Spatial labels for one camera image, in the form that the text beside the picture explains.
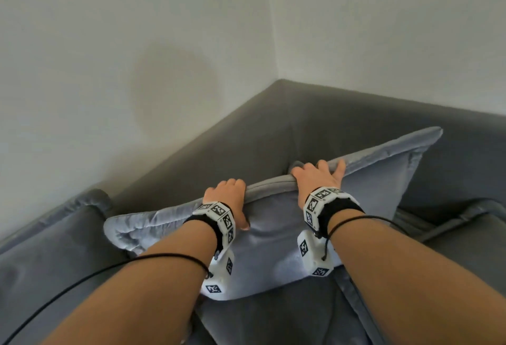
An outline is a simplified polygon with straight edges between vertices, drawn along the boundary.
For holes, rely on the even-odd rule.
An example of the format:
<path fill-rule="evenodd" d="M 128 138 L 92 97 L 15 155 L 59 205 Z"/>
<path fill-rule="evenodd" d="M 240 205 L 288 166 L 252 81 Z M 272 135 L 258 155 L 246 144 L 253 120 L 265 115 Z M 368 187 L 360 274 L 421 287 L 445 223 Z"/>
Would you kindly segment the person's left forearm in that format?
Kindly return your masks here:
<path fill-rule="evenodd" d="M 180 345 L 205 276 L 188 259 L 140 257 L 94 291 L 41 345 Z"/>

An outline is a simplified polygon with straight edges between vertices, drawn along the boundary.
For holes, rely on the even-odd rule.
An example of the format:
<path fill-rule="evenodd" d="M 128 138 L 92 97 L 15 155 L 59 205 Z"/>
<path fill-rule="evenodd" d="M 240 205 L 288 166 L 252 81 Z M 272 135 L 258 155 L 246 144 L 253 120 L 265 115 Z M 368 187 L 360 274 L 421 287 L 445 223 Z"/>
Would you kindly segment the dark grey sofa cushion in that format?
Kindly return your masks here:
<path fill-rule="evenodd" d="M 185 345 L 390 345 L 344 266 L 218 302 L 199 297 Z"/>
<path fill-rule="evenodd" d="M 439 225 L 398 208 L 393 222 L 506 298 L 506 206 L 481 199 Z"/>
<path fill-rule="evenodd" d="M 128 258 L 103 232 L 111 208 L 92 189 L 0 241 L 0 345 L 58 293 Z"/>

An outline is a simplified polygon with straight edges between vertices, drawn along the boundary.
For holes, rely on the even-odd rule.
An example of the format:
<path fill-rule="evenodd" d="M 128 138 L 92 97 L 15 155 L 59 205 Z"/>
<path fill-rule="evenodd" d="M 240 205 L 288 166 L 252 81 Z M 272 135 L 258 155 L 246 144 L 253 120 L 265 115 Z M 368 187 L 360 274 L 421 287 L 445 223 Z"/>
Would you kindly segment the person's left hand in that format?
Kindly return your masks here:
<path fill-rule="evenodd" d="M 230 208 L 231 213 L 233 214 L 234 198 L 244 198 L 245 191 L 246 183 L 241 179 L 229 179 L 227 181 L 221 181 L 216 187 L 210 187 L 205 191 L 202 202 L 221 202 Z"/>

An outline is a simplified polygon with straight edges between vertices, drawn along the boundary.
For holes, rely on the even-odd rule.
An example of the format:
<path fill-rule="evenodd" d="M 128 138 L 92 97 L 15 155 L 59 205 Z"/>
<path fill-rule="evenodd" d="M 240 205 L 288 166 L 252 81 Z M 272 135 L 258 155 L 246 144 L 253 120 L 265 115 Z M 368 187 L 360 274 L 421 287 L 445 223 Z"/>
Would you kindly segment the dark grey sofa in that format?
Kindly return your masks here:
<path fill-rule="evenodd" d="M 201 199 L 229 176 L 251 186 L 319 159 L 334 170 L 348 154 L 434 126 L 443 134 L 423 154 L 397 209 L 439 225 L 481 199 L 506 206 L 505 116 L 278 80 L 118 193 L 105 221 Z M 114 273 L 69 291 L 3 345 L 39 345 Z"/>

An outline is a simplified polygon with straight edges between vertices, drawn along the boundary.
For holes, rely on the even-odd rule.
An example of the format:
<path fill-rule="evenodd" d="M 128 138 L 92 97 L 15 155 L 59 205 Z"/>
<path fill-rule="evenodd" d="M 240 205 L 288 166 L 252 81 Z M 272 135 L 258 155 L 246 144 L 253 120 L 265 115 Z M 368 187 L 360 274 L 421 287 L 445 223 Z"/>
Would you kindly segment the person's right forearm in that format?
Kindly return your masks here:
<path fill-rule="evenodd" d="M 332 246 L 393 345 L 506 345 L 506 298 L 455 262 L 358 210 Z"/>

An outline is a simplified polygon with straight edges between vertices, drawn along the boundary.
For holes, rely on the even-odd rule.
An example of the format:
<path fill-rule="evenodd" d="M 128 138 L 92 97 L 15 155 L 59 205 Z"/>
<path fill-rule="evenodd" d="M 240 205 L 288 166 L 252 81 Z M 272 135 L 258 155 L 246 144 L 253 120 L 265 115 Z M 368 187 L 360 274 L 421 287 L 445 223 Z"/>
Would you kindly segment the light grey pillow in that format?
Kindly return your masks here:
<path fill-rule="evenodd" d="M 442 134 L 442 128 L 429 127 L 344 156 L 343 191 L 367 213 L 393 220 L 423 154 Z M 308 226 L 297 197 L 292 175 L 247 187 L 244 213 L 250 230 L 239 232 L 231 245 L 236 263 L 230 283 L 222 292 L 205 287 L 204 295 L 221 301 L 238 299 L 307 277 L 296 238 Z M 158 211 L 114 216 L 105 221 L 104 233 L 116 247 L 139 255 L 180 227 L 200 205 L 201 199 L 196 199 Z"/>

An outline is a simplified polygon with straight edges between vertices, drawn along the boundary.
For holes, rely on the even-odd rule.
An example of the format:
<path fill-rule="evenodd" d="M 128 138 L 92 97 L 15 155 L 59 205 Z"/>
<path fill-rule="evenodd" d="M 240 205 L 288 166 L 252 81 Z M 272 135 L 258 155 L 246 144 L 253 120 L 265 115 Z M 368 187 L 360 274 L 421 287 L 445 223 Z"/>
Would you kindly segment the person's right hand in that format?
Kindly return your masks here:
<path fill-rule="evenodd" d="M 317 167 L 315 176 L 304 176 L 303 166 L 291 170 L 299 190 L 299 207 L 301 209 L 303 209 L 309 194 L 316 189 L 320 187 L 341 188 L 341 183 L 335 183 L 333 173 L 330 172 L 325 160 L 320 160 L 315 167 Z"/>

